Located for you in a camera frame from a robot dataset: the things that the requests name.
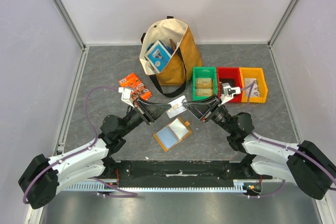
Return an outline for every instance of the plastic bin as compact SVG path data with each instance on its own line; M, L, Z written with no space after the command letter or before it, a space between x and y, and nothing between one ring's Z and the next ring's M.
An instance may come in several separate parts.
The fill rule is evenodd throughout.
M202 100L208 97L196 96L196 78L211 78L214 94L218 94L217 72L215 67L193 67L193 100Z
M222 83L229 83L231 87L243 87L241 76L241 70L239 68L226 68L226 67L218 67L217 69L217 83L218 83L218 97L221 97L221 85ZM235 95L234 98L229 102L241 102L242 94Z
M240 68L243 87L245 87L245 78L256 78L260 97L250 97L250 102L265 103L268 93L264 71L262 68ZM241 102L247 102L248 90L243 91Z

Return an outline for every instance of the orange package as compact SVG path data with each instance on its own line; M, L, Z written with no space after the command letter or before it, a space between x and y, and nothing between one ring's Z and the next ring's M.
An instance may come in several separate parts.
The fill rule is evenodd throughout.
M140 81L140 79L135 75L135 73L131 73L124 79L120 80L119 84L122 87L132 88L131 97L134 100L139 96L143 100L147 100L152 95L152 93L145 87L145 85L142 83L142 81Z

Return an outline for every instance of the bag strap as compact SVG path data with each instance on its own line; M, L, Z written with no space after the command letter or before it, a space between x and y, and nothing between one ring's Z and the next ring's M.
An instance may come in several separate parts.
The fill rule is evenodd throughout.
M159 81L157 80L156 75L155 75L155 74L151 74L151 75L149 76L149 78L152 80L152 82L153 82L154 86L157 88L157 90L158 90L161 94L163 94L165 97L169 97L169 98L173 98L173 97L176 97L176 96L182 94L183 91L185 90L185 87L186 87L186 84L187 84L187 70L186 70L186 68L185 68L185 64L184 64L184 61L183 61L183 57L182 57L180 48L178 48L178 49L176 50L176 53L177 53L177 55L179 56L180 60L182 61L183 68L184 68L184 73L185 73L185 81L182 83L181 86L179 86L178 89L176 89L175 91L173 91L173 92L171 92L171 93L163 93L162 88L161 88L161 86L160 86L160 84L159 84Z

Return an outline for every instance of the white panel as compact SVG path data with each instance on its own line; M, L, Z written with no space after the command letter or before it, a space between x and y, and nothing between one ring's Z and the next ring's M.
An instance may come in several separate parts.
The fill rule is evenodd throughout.
M52 154L80 49L52 0L0 0L0 223L23 223L18 179Z
M186 21L197 42L268 41L290 0L62 0L88 44L138 44L154 22Z
M300 0L274 45L303 140L336 163L336 1ZM331 192L336 206L336 193Z

